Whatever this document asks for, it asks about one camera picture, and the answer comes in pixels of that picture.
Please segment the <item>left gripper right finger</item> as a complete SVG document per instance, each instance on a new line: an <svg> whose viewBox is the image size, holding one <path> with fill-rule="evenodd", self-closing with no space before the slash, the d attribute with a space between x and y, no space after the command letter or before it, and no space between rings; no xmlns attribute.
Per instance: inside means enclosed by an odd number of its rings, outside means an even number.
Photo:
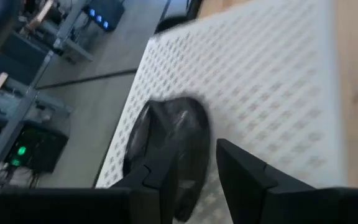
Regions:
<svg viewBox="0 0 358 224"><path fill-rule="evenodd" d="M219 179L234 223L310 222L313 187L226 139L216 142Z"/></svg>

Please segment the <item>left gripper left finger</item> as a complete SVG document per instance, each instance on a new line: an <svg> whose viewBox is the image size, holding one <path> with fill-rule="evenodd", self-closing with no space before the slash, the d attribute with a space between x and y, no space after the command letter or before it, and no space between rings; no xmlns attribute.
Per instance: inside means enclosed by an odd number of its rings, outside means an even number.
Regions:
<svg viewBox="0 0 358 224"><path fill-rule="evenodd" d="M172 223L178 189L178 146L167 143L110 187L114 223Z"/></svg>

